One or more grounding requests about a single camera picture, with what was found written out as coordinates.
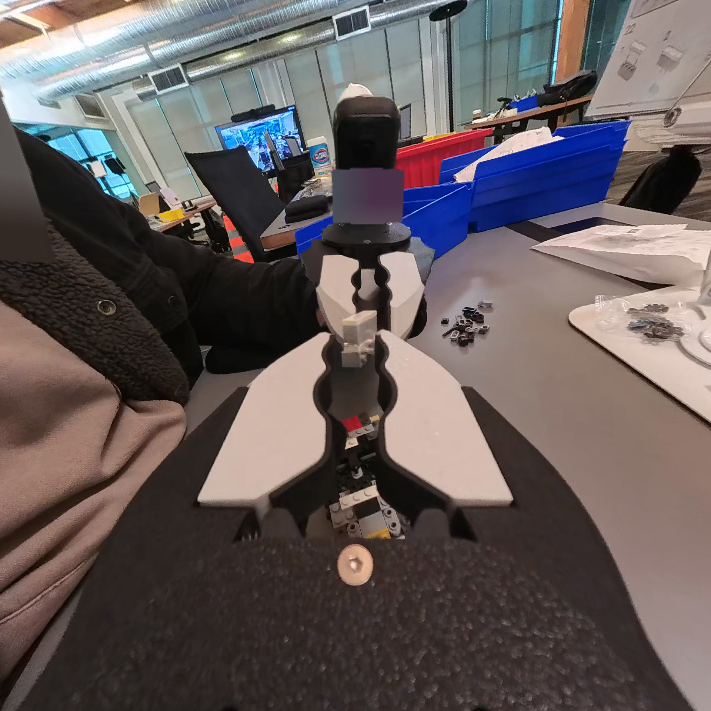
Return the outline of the pink cloth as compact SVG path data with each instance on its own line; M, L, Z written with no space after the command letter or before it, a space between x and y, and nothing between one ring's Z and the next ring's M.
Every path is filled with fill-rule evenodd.
M1 681L185 430L180 404L124 401L107 378L1 304Z

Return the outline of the wooden office table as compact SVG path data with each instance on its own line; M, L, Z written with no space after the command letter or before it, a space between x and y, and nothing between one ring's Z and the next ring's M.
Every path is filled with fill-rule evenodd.
M537 107L505 117L485 118L473 121L462 127L463 131L476 131L491 129L493 144L499 145L509 137L525 132L529 129L531 121L542 121L554 133L558 127L564 126L571 119L577 118L581 122L584 112L593 99L593 94L584 97Z

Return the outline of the white paper bag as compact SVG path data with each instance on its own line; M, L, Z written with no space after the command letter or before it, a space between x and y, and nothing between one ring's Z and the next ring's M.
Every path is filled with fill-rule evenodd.
M698 287L710 255L710 230L686 224L594 226L533 250L629 280Z

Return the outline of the black bag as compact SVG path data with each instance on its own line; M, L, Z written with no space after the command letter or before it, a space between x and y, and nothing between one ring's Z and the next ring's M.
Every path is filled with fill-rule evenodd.
M598 73L595 69L584 69L566 79L545 84L537 97L538 107L552 106L587 96L595 88L597 81Z

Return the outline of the dark fleece jacket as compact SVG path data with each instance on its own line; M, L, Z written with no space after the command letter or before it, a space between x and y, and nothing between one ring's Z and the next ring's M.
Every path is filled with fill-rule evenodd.
M13 130L56 262L2 261L1 301L124 398L186 404L203 366L177 276L148 254L161 235L76 161Z

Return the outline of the black pouch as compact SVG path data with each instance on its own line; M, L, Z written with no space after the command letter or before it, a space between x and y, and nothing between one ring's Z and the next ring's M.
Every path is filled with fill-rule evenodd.
M324 194L292 200L284 209L284 221L291 225L323 216L329 212L331 202L332 197Z

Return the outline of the instruction booklet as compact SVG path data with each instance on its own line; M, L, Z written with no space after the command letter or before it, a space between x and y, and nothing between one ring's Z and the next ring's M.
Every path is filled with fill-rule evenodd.
M586 117L666 113L709 61L709 1L632 1Z

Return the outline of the person's left forearm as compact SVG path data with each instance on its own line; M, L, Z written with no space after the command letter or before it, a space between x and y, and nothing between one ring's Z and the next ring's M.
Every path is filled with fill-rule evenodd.
M326 330L315 286L300 261L248 264L195 253L168 267L185 315L161 334L191 378L203 368L201 346L226 352L213 372L234 373L264 368Z

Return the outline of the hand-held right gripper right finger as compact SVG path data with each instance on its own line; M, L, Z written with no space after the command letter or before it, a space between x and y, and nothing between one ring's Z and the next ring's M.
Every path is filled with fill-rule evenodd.
M414 524L436 510L507 508L513 494L458 380L390 331L377 333L377 486Z

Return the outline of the pile of small dark bricks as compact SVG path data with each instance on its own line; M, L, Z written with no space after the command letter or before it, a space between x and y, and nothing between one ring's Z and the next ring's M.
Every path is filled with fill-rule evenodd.
M442 317L441 337L460 348L472 345L477 338L484 338L491 332L487 318L492 311L493 301L482 299L475 307L464 306L455 315Z

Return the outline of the plastic bag of parts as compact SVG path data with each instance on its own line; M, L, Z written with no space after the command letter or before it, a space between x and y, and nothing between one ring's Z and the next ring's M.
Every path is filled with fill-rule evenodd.
M649 342L679 342L690 334L692 312L680 301L642 295L597 295L594 322L601 333Z

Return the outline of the white crumpled paper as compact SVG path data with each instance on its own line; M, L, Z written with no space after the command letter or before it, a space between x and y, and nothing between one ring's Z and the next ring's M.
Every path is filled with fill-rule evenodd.
M475 177L478 165L482 162L491 161L495 158L509 156L521 151L535 148L563 140L563 137L555 136L547 127L534 129L532 131L524 131L520 134L512 136L507 141L502 142L496 147L493 147L481 158L477 158L462 170L454 174L454 181L457 183L472 182Z

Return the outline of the black monitor screen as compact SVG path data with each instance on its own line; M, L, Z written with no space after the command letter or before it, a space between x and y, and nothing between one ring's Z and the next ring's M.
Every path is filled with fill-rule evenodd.
M214 130L224 149L245 147L255 166L269 178L277 174L274 151L283 164L307 149L294 104L279 109L268 105L236 114L232 121Z

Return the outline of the red bin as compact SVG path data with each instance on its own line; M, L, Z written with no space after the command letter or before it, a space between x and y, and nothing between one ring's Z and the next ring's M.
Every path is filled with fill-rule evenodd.
M492 133L491 128L463 131L397 149L395 167L404 173L404 188L438 184L443 160L484 148Z

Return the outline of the grey desk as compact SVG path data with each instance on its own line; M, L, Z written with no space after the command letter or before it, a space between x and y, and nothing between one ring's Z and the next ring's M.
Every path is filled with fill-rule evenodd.
M414 344L472 386L558 470L596 523L650 641L710 709L710 427L573 329L598 294L653 289L548 254L506 227L434 262ZM493 301L460 348L440 320Z

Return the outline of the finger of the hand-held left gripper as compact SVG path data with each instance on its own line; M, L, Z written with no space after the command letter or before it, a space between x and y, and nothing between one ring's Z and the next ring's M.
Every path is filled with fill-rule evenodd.
M378 257L378 328L408 339L420 309L424 284L412 253Z
M319 308L331 333L343 336L343 321L357 312L354 298L354 276L358 261L342 254L327 254L321 261L321 273L316 286Z

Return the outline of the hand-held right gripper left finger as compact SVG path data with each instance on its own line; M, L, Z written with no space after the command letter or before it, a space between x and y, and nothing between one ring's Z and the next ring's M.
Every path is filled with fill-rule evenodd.
M297 523L333 496L333 336L319 333L261 372L198 494L213 508L284 509Z

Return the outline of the long blue bin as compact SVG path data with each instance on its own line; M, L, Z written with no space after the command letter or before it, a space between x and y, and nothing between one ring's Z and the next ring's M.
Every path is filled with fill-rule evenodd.
M598 203L607 197L630 121L575 124L557 129L553 140L493 156L483 148L441 162L439 183L478 161L473 177L469 224L475 232L521 223Z

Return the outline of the white toy brick plate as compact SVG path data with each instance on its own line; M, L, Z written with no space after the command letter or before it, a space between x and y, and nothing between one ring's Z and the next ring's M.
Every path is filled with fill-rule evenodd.
M344 318L342 330L342 367L362 368L375 352L378 312L376 310L364 310Z

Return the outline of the white wipes canister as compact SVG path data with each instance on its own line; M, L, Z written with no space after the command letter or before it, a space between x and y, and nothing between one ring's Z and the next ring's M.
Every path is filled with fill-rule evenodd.
M311 138L307 141L308 154L317 177L329 177L332 173L331 155L325 136Z

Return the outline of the black floor lamp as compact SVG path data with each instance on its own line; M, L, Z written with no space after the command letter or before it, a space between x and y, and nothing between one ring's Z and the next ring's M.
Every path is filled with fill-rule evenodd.
M434 8L428 19L431 25L431 34L434 37L435 53L437 54L438 73L441 78L444 102L444 118L447 133L456 131L454 118L454 19L467 9L467 1L443 1Z

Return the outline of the white stand base board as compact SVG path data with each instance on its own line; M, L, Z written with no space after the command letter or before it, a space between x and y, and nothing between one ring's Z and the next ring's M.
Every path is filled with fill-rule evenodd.
M710 325L710 296L698 288L666 287L645 291L647 297L663 301L680 301L693 314L692 328L699 323ZM687 409L710 423L710 367L691 358L679 342L649 342L627 336L601 333L594 322L594 306L573 309L568 322L605 351L642 375Z

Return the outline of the toy brick car chassis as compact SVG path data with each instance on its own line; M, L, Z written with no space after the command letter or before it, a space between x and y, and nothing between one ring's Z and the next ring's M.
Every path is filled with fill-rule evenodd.
M334 533L359 540L402 540L410 526L381 496L377 485L379 414L342 421L346 443L336 465L336 497L327 504Z

